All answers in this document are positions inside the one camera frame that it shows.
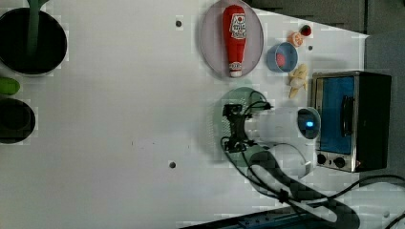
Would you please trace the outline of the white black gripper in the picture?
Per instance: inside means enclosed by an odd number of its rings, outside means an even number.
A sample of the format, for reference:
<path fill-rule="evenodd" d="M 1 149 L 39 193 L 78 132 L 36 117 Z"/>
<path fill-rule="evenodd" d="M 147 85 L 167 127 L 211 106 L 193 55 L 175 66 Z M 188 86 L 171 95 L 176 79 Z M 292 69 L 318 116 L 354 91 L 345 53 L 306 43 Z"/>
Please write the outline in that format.
<path fill-rule="evenodd" d="M 248 147 L 254 145 L 245 133 L 246 114 L 241 104 L 225 104 L 223 116 L 229 123 L 230 136 L 225 136 L 224 149 L 229 153 L 244 152 Z"/>

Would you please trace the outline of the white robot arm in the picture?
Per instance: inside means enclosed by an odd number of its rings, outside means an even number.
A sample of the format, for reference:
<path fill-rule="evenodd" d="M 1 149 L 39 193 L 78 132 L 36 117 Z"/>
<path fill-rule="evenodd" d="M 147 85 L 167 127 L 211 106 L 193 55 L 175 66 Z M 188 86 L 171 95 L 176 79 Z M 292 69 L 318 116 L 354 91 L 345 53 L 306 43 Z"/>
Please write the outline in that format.
<path fill-rule="evenodd" d="M 350 206 L 303 181 L 312 161 L 298 145 L 319 136 L 315 110 L 274 109 L 265 101 L 227 103 L 221 120 L 224 155 L 260 193 L 289 205 L 300 219 L 310 216 L 332 229 L 359 229 L 360 218 Z"/>

